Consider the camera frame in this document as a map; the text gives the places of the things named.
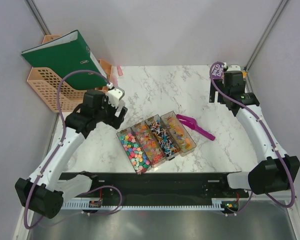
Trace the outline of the clear bin popsicle candies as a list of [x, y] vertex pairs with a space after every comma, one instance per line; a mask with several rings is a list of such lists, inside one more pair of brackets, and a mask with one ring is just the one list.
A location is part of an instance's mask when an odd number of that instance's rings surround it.
[[170, 111], [160, 116], [161, 120], [168, 128], [170, 135], [180, 148], [180, 155], [185, 157], [190, 154], [196, 148], [196, 143], [191, 138], [185, 127], [182, 125], [180, 120], [174, 111]]

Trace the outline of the clear bin translucent star candies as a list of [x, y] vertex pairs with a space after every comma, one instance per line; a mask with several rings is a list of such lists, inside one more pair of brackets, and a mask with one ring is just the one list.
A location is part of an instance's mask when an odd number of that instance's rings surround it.
[[131, 127], [140, 145], [145, 150], [151, 167], [154, 169], [164, 163], [166, 156], [159, 146], [158, 141], [145, 121], [139, 122]]

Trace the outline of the magenta plastic scoop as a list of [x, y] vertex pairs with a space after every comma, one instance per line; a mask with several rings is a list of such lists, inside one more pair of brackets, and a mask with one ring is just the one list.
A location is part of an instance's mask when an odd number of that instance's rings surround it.
[[198, 132], [199, 134], [201, 134], [205, 138], [207, 138], [207, 139], [209, 139], [211, 141], [214, 141], [216, 139], [216, 137], [214, 135], [212, 135], [211, 133], [205, 131], [203, 128], [201, 128], [200, 126], [198, 126], [197, 121], [193, 117], [189, 117], [189, 116], [177, 114], [176, 118], [183, 125], [187, 126], [191, 130], [194, 130], [194, 131]]

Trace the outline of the clear bin opaque star candies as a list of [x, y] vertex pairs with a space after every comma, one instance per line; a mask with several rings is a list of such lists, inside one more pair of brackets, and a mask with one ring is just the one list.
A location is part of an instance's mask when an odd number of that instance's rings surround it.
[[128, 127], [123, 129], [116, 135], [134, 171], [138, 175], [147, 172], [151, 166], [150, 160], [148, 159], [145, 150], [137, 139], [137, 135], [133, 132], [132, 128]]

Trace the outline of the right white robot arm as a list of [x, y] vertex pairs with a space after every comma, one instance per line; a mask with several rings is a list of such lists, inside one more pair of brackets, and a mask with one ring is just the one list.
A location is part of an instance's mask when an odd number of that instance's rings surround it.
[[225, 99], [226, 106], [232, 111], [245, 129], [257, 158], [257, 165], [249, 172], [227, 175], [219, 184], [219, 191], [225, 197], [232, 196], [237, 189], [252, 190], [257, 195], [269, 194], [290, 189], [289, 178], [295, 179], [300, 168], [296, 156], [290, 156], [280, 146], [263, 118], [260, 103], [252, 92], [245, 92], [246, 82], [239, 70], [224, 73], [223, 92], [240, 105]]

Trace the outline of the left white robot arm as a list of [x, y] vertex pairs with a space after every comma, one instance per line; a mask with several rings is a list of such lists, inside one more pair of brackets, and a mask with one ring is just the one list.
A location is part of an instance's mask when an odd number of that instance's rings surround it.
[[128, 111], [116, 112], [125, 95], [115, 87], [104, 93], [88, 90], [83, 101], [63, 120], [63, 132], [37, 169], [27, 178], [19, 178], [15, 189], [25, 211], [31, 210], [48, 219], [54, 218], [63, 203], [82, 194], [96, 196], [100, 185], [92, 173], [83, 171], [60, 183], [59, 178], [77, 148], [87, 139], [98, 123], [119, 129]]

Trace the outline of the clear bin lollipops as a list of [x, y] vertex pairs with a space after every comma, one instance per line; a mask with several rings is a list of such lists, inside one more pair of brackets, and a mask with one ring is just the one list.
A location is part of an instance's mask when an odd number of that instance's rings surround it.
[[166, 160], [174, 159], [180, 152], [180, 147], [171, 136], [168, 127], [165, 125], [161, 117], [157, 114], [145, 120], [151, 133], [163, 151]]

